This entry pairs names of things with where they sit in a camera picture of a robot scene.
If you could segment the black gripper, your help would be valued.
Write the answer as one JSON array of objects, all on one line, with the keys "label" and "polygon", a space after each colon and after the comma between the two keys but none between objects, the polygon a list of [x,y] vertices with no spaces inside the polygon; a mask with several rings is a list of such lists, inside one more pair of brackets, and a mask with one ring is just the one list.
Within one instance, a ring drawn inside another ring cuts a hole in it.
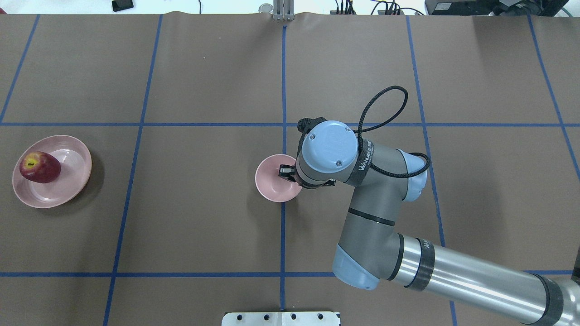
[{"label": "black gripper", "polygon": [[335,179],[328,179],[325,181],[311,179],[301,171],[296,170],[296,166],[279,166],[278,177],[291,183],[297,183],[300,187],[309,190],[321,187],[334,187],[336,185]]}]

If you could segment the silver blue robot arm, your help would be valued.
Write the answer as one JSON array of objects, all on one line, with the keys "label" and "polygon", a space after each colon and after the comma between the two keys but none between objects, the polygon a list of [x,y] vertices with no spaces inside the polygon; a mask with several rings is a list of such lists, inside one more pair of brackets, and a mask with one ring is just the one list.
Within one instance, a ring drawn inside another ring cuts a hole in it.
[{"label": "silver blue robot arm", "polygon": [[354,188],[332,265],[340,281],[365,290],[393,281],[526,326],[579,324],[579,281],[519,272],[395,230],[402,203],[425,187],[427,155],[375,144],[361,126],[337,120],[302,118],[297,129],[296,161],[278,176],[311,190]]}]

